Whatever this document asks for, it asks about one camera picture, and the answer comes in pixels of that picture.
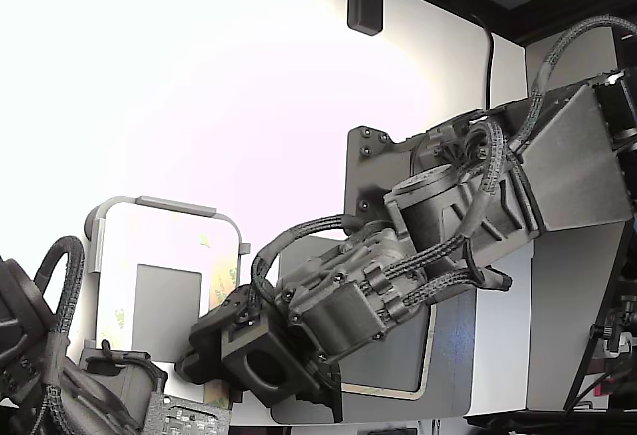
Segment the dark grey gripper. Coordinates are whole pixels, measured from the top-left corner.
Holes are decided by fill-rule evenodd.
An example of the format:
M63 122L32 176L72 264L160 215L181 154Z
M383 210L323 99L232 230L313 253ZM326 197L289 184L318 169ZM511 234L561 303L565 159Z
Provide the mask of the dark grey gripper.
M335 423L344 418L339 364L385 338L398 323L398 284L388 275L397 261L395 231L366 228L279 274L277 308L290 332L308 345L302 355L309 358L321 385L321 390L304 389L295 398L329 408ZM224 380L225 367L218 355L222 332L246 326L259 312L254 288L237 287L192 326L192 348L174 363L176 374L195 385Z

